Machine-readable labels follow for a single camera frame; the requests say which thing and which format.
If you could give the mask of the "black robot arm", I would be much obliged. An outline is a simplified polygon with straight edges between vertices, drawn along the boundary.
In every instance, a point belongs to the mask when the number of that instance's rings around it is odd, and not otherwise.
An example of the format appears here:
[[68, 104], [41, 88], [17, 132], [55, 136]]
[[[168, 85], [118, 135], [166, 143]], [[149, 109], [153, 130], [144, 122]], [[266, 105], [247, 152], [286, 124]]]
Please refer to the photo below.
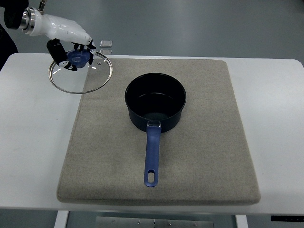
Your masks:
[[0, 6], [4, 8], [4, 22], [8, 29], [18, 29], [24, 10], [29, 6], [28, 0], [1, 0]]

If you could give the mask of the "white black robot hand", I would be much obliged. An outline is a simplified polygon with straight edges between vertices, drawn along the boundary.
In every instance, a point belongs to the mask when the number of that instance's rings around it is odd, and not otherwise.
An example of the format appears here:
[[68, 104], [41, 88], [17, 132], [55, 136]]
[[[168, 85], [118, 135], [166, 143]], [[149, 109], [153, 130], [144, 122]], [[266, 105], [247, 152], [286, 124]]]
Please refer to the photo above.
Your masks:
[[67, 70], [77, 71], [77, 66], [70, 62], [61, 41], [74, 44], [74, 51], [81, 52], [84, 48], [89, 53], [87, 62], [91, 64], [95, 55], [95, 44], [91, 36], [75, 21], [41, 14], [38, 9], [28, 7], [24, 10], [19, 28], [30, 36], [45, 35], [49, 38], [47, 49], [55, 63]]

